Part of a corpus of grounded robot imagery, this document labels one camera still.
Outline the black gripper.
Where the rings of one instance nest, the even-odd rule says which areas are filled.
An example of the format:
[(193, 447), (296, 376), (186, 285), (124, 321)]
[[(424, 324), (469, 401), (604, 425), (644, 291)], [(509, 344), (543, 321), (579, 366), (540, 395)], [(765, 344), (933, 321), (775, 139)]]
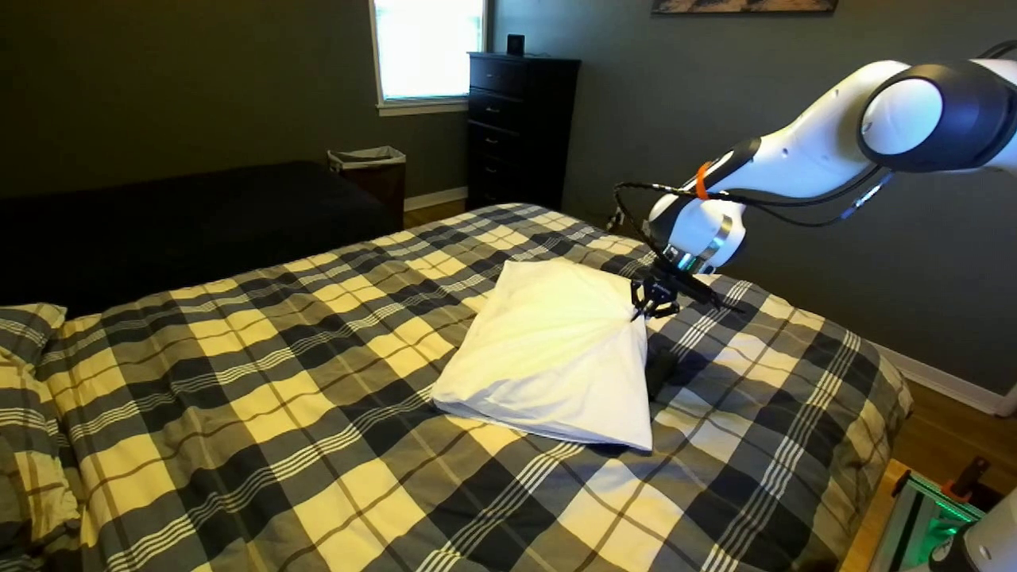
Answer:
[(694, 272), (676, 271), (665, 256), (657, 256), (651, 268), (640, 271), (629, 278), (629, 300), (637, 318), (667, 318), (681, 310), (681, 294), (703, 301), (703, 306), (718, 306), (722, 294), (700, 282)]

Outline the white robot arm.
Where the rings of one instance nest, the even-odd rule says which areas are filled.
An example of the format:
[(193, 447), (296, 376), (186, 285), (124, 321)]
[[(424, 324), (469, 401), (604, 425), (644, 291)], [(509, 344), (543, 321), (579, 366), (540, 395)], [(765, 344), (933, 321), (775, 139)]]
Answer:
[(827, 203), (897, 170), (1017, 169), (1017, 62), (1001, 54), (956, 62), (873, 61), (838, 78), (793, 125), (705, 159), (685, 184), (657, 184), (644, 234), (656, 265), (632, 275), (637, 318), (676, 310), (676, 294), (718, 306), (700, 282), (727, 265), (744, 208)]

